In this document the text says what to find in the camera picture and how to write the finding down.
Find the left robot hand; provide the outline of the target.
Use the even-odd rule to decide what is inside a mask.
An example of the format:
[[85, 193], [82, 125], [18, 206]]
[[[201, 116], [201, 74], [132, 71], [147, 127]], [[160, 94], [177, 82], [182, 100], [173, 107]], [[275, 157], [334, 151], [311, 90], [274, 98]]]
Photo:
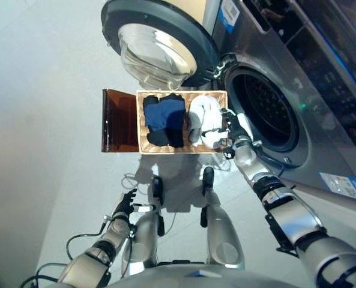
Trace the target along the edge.
[[134, 198], [137, 193], [137, 188], [134, 188], [121, 196], [121, 200], [119, 204], [117, 204], [113, 216], [126, 216], [129, 217], [130, 214], [134, 211], [134, 207], [132, 205]]

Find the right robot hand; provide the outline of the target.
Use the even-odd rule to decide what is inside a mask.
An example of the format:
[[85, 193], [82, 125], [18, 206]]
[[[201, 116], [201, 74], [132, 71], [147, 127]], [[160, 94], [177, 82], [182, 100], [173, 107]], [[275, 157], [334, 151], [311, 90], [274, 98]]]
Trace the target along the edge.
[[222, 125], [210, 131], [203, 132], [202, 135], [207, 140], [218, 142], [221, 140], [230, 140], [232, 142], [243, 137], [253, 141], [253, 134], [245, 114], [236, 114], [231, 109], [221, 108]]

